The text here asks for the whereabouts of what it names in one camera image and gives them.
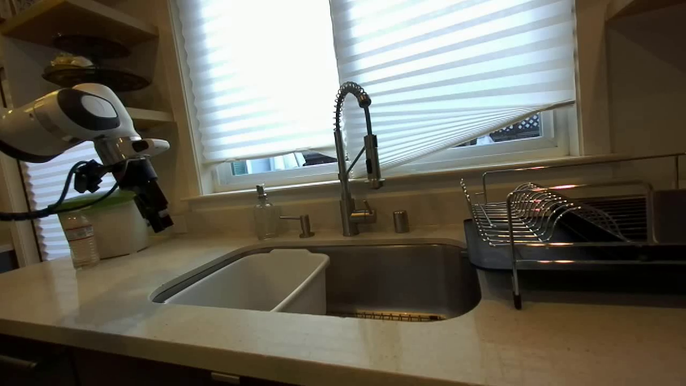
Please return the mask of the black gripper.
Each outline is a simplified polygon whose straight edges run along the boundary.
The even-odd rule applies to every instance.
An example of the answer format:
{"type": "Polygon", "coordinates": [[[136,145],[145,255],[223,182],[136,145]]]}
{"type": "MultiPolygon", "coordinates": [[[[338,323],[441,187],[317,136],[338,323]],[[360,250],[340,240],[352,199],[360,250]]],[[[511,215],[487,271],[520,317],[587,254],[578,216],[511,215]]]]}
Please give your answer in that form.
{"type": "Polygon", "coordinates": [[[166,198],[156,182],[156,171],[148,161],[129,161],[118,171],[118,184],[133,194],[139,215],[154,235],[174,225],[166,212],[166,198]]]}

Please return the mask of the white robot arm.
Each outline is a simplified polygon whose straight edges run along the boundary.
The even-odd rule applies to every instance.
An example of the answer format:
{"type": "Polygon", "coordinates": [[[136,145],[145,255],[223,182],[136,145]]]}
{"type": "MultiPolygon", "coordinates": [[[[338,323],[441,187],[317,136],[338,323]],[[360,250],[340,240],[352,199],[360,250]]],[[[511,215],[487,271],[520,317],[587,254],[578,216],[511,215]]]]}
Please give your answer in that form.
{"type": "Polygon", "coordinates": [[[17,161],[48,163],[83,141],[95,145],[99,170],[133,194],[139,215],[154,231],[174,225],[149,163],[169,141],[141,137],[110,87],[76,83],[51,90],[0,119],[0,151],[17,161]]]}

